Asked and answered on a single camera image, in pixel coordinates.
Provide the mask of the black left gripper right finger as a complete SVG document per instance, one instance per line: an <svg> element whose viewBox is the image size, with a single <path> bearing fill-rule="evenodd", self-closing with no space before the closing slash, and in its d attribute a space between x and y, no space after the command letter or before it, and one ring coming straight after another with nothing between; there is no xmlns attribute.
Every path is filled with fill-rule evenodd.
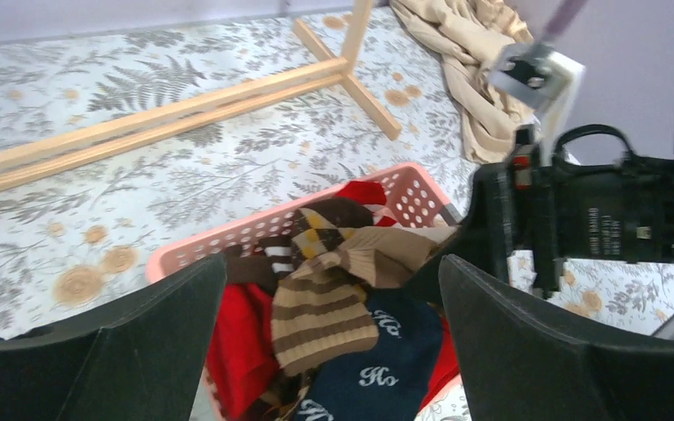
<svg viewBox="0 0 674 421"><path fill-rule="evenodd" d="M475 420L674 420L674 341L584 318L457 256L439 280Z"/></svg>

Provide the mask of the red white striped sock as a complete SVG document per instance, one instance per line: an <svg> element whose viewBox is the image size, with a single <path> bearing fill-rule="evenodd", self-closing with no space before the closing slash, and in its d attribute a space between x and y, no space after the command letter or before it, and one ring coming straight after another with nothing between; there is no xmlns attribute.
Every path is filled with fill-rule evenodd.
<svg viewBox="0 0 674 421"><path fill-rule="evenodd" d="M387 205L384 187L379 182L351 181L334 194L334 197L347 198L370 211L373 225L380 227L399 227L392 210Z"/></svg>

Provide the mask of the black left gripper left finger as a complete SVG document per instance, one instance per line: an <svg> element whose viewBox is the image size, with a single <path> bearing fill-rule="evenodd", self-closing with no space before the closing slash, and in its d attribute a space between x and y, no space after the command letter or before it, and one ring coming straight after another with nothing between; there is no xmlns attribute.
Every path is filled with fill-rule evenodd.
<svg viewBox="0 0 674 421"><path fill-rule="evenodd" d="M186 420L223 289L214 254L158 282L0 338L0 420Z"/></svg>

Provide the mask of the navy bear sock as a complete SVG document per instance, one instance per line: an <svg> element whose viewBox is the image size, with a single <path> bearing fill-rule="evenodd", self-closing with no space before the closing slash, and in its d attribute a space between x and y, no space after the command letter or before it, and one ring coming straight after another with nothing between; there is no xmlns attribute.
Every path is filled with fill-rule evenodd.
<svg viewBox="0 0 674 421"><path fill-rule="evenodd" d="M295 420L415 418L441 350L441 318L403 289L374 290L367 308L378 328L376 345L322 365Z"/></svg>

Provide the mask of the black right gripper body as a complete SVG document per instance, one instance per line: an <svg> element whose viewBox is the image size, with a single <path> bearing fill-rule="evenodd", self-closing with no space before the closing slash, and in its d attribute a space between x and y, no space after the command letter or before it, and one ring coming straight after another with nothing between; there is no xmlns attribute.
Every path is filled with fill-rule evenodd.
<svg viewBox="0 0 674 421"><path fill-rule="evenodd" d="M591 135L622 138L609 125L580 126L556 141L545 165L532 126L522 126L510 154L473 175L466 217L407 290L438 303L440 263L449 254L507 282L509 257L529 250L534 287L545 295L558 291L570 258L674 264L674 160L627 147L611 165L569 163L565 146Z"/></svg>

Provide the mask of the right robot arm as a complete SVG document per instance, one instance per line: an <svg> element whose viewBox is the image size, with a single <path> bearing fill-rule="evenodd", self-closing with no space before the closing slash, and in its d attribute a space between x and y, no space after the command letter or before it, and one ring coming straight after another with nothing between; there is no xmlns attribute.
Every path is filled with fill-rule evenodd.
<svg viewBox="0 0 674 421"><path fill-rule="evenodd" d="M627 146L613 165L567 162L567 144L591 135L624 139L610 125L590 124L547 146L535 140L533 125L522 125L506 158L476 172L459 231L407 284L448 312L457 344L545 338L621 353L674 353L674 318L650 337L547 303L569 258L674 263L674 160Z"/></svg>

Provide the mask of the brown striped sock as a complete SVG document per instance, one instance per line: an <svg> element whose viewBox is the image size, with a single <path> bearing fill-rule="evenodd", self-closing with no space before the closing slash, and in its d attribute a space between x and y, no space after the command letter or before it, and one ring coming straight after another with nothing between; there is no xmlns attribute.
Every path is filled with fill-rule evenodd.
<svg viewBox="0 0 674 421"><path fill-rule="evenodd" d="M450 226L350 229L334 250L304 262L272 303L272 347L284 373L296 376L373 348L378 328L368 295L403 288L454 233Z"/></svg>

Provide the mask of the dark brown sock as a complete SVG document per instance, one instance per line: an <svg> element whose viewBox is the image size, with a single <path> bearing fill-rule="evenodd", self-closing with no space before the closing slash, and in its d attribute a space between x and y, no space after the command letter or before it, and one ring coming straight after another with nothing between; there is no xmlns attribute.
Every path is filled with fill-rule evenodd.
<svg viewBox="0 0 674 421"><path fill-rule="evenodd" d="M264 293L273 296L279 282L294 271L290 248L270 246L264 249L269 254L242 256L242 246L230 246L223 250L226 257L226 284L254 284Z"/></svg>

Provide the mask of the dark argyle sock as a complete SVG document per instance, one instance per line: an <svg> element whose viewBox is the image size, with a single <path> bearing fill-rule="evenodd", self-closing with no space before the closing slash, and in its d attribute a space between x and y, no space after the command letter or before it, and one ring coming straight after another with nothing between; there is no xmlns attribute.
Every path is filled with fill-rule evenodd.
<svg viewBox="0 0 674 421"><path fill-rule="evenodd" d="M356 229L372 225L369 210L353 200L331 197L294 210L286 219L284 232L260 240L258 247L269 255L274 252L265 252L266 247L289 247L295 270L307 260L333 251Z"/></svg>

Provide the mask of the red bear sock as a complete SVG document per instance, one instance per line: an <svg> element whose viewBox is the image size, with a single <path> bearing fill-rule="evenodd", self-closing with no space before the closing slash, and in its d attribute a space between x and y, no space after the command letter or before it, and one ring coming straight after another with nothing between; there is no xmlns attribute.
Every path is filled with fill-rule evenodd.
<svg viewBox="0 0 674 421"><path fill-rule="evenodd" d="M443 329L441 349L435 363L434 371L428 382L427 395L420 406L422 410L426 408L460 373L448 321L445 317L441 317L441 325Z"/></svg>

